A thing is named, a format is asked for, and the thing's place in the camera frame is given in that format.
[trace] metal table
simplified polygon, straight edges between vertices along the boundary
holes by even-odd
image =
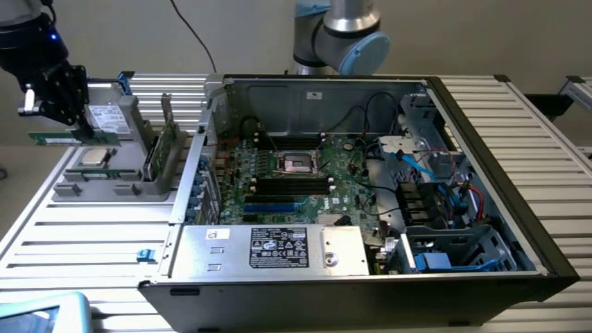
[[[592,164],[516,90],[494,76],[442,76],[467,117],[575,266],[582,281],[544,303],[523,303],[482,327],[394,332],[588,332],[592,327]],[[164,123],[163,92],[175,119],[192,132],[204,108],[199,75],[136,74],[131,84],[143,117]],[[55,203],[52,184],[82,153],[71,148],[0,242],[0,303],[80,290],[96,332],[172,332],[136,291],[159,262],[176,192],[164,203]],[[183,163],[178,176],[183,172]]]

